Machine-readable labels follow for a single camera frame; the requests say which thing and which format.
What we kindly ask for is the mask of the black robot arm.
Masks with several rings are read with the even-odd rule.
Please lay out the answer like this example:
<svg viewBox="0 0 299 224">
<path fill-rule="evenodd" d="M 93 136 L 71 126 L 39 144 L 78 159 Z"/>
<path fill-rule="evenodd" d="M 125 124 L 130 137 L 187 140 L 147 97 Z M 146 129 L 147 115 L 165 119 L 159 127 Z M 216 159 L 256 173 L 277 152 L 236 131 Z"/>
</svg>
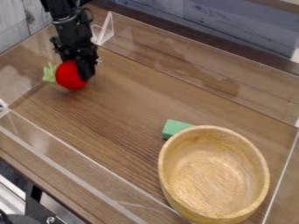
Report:
<svg viewBox="0 0 299 224">
<path fill-rule="evenodd" d="M 99 64 L 98 46 L 91 42 L 94 15 L 90 8 L 81 7 L 81 0 L 41 0 L 51 13 L 51 23 L 58 35 L 51 37 L 54 51 L 63 61 L 75 60 L 79 77 L 87 81 Z"/>
</svg>

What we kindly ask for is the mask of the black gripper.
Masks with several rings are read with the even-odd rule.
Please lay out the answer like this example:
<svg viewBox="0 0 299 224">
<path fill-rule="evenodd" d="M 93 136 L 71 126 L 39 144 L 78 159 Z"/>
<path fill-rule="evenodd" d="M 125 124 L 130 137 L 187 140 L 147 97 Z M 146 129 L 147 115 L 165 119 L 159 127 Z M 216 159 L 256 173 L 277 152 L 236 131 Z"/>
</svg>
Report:
<svg viewBox="0 0 299 224">
<path fill-rule="evenodd" d="M 91 42 L 93 31 L 90 22 L 53 22 L 58 35 L 51 38 L 54 51 L 61 59 L 75 60 L 79 68 L 79 77 L 87 81 L 97 72 L 98 47 Z"/>
</svg>

